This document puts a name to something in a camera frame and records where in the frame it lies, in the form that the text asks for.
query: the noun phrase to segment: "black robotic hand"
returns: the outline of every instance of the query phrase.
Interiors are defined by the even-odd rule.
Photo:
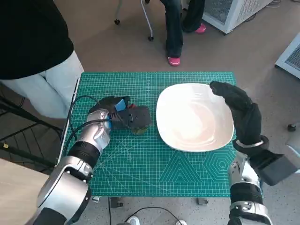
[[[228,83],[213,81],[210,88],[215,95],[222,96],[229,106],[237,139],[251,145],[261,141],[262,117],[258,105],[253,103],[242,89]]]

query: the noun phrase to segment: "green cutting mat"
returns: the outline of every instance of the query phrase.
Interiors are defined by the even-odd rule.
[[[112,131],[111,141],[94,168],[90,182],[93,195],[99,196],[229,196],[227,168],[235,154],[232,144],[203,153],[188,153],[169,148],[160,138],[155,110],[159,94],[178,83],[235,84],[233,73],[157,72],[83,73],[77,97],[91,95],[131,97],[131,104],[150,108],[153,126],[143,135]],[[86,120],[95,103],[80,99],[72,113],[74,127]]]

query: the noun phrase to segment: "black cable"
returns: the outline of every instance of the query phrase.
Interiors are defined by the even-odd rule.
[[[108,197],[108,212],[109,212],[109,225],[112,225],[112,212],[111,212],[111,203],[110,197]]]
[[[72,109],[73,109],[75,103],[81,98],[90,98],[90,99],[94,100],[97,104],[99,104],[99,101],[96,98],[89,96],[89,95],[81,95],[81,96],[75,98],[75,100],[71,103],[69,112],[67,114],[67,120],[69,120],[69,126],[70,126],[70,129],[72,132],[74,132],[74,128],[73,128],[72,122],[71,122],[71,112],[72,112]]]
[[[246,19],[246,20],[244,21],[244,23],[247,23],[247,22],[253,20],[255,17],[256,17],[256,13],[253,14],[252,16],[250,16],[248,19]]]
[[[131,214],[125,221],[124,221],[124,223],[126,223],[128,220],[129,220],[129,218],[130,217],[132,217],[133,215],[135,215],[136,213],[138,213],[139,211],[142,211],[142,210],[145,210],[145,209],[161,209],[161,210],[165,210],[165,211],[167,211],[167,212],[169,212],[181,225],[183,225],[181,222],[180,222],[180,220],[173,214],[173,213],[171,213],[169,210],[167,210],[167,209],[165,209],[165,208],[163,208],[163,207],[144,207],[144,208],[141,208],[141,209],[139,209],[138,211],[136,211],[135,213],[133,213],[133,214]]]
[[[92,124],[92,123],[101,123],[101,122],[109,122],[109,121],[110,121],[109,119],[104,119],[104,120],[91,120],[91,121],[83,123],[82,125],[80,125],[79,127],[77,127],[74,131],[72,131],[70,137],[68,138],[68,140],[66,142],[65,150],[68,149],[68,146],[69,146],[72,138],[77,133],[77,131],[80,130],[81,128],[86,127],[87,125]]]

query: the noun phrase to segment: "square plate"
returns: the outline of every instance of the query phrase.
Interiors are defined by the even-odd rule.
[[[234,132],[232,114],[224,99],[201,83],[164,89],[157,101],[156,121],[163,141],[181,151],[222,148]]]

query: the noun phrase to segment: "chair wheel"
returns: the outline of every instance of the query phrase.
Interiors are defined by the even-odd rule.
[[[114,23],[115,23],[116,25],[119,25],[119,24],[120,24],[120,20],[115,20]]]
[[[287,125],[287,130],[289,132],[294,132],[294,131],[296,131],[296,126],[294,126],[293,124],[289,124],[289,125]]]

